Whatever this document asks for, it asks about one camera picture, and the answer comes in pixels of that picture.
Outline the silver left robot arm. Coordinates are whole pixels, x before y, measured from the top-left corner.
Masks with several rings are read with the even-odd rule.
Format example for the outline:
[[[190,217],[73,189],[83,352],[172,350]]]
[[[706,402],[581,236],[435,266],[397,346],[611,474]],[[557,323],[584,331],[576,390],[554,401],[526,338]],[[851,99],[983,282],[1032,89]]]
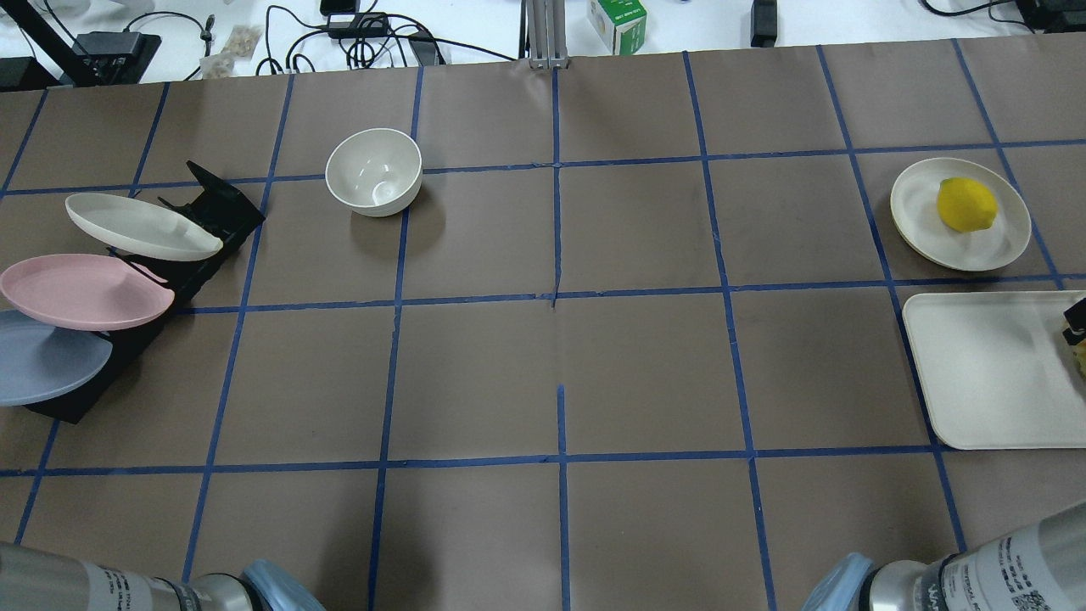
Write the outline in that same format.
[[[285,569],[260,559],[240,576],[148,576],[15,544],[1,546],[3,610],[323,610]]]

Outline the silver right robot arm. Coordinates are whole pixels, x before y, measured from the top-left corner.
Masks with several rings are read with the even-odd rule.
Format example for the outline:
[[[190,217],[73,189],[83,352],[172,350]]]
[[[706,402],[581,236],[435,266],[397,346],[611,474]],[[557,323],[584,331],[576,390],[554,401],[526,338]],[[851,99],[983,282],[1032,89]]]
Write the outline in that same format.
[[[915,294],[902,316],[940,441],[1083,449],[1082,291]],[[1083,502],[932,563],[847,553],[803,608],[1082,610]]]

